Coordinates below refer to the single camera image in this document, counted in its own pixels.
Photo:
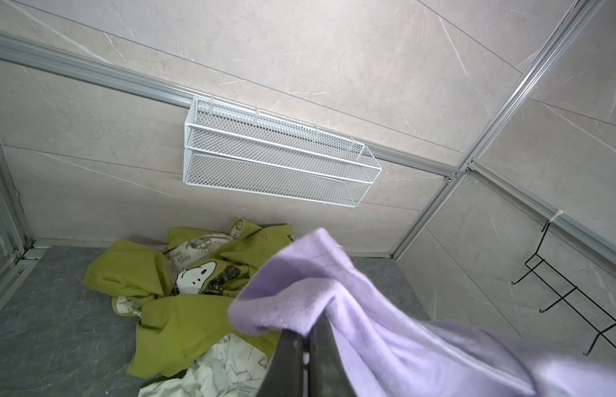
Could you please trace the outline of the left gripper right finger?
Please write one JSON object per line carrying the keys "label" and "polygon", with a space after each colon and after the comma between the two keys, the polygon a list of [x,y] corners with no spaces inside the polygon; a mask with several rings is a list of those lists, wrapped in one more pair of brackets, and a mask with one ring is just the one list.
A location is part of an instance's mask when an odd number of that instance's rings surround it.
{"label": "left gripper right finger", "polygon": [[307,339],[307,395],[354,397],[356,392],[345,373],[334,332],[326,312],[318,317]]}

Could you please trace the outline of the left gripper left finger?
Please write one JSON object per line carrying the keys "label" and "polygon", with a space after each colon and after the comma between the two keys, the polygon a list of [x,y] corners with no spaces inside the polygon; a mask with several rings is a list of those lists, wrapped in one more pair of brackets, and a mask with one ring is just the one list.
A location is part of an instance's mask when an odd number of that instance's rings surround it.
{"label": "left gripper left finger", "polygon": [[304,394],[304,339],[285,329],[257,397],[301,397]]}

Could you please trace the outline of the purple cloth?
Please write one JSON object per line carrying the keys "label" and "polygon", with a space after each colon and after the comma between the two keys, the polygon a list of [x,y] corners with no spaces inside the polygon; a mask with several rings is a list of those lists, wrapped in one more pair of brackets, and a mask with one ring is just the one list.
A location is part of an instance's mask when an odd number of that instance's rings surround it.
{"label": "purple cloth", "polygon": [[359,396],[616,396],[616,368],[392,304],[324,229],[278,252],[228,310],[248,335],[329,318]]}

